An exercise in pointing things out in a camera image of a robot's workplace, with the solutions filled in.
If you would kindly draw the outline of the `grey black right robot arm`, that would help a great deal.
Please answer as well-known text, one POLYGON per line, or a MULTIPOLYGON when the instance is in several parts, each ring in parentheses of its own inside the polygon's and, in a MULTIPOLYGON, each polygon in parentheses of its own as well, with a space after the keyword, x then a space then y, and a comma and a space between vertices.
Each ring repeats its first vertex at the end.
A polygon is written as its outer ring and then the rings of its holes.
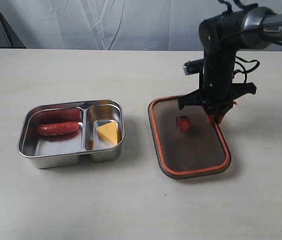
POLYGON ((226 5, 222 14, 200 23, 203 58, 183 65, 187 76, 199 75, 199 88, 178 98, 179 109, 201 106, 210 124, 219 124, 236 99, 257 91, 252 82, 233 82, 237 52, 263 50, 271 44, 282 46, 282 14, 256 3, 236 1, 240 11, 233 11, 229 2, 226 5))

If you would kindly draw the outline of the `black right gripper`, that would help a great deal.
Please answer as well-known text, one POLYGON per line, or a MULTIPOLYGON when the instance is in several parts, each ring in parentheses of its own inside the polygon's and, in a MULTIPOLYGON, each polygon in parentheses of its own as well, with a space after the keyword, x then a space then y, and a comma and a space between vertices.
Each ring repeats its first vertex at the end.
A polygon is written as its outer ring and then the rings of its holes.
POLYGON ((223 50, 203 53, 203 72, 199 74, 197 90, 181 96, 177 100, 181 110, 188 106, 201 106, 207 114, 207 123, 220 124, 234 105, 236 99, 246 95, 254 95, 257 87, 254 83, 234 83, 236 50, 223 50))

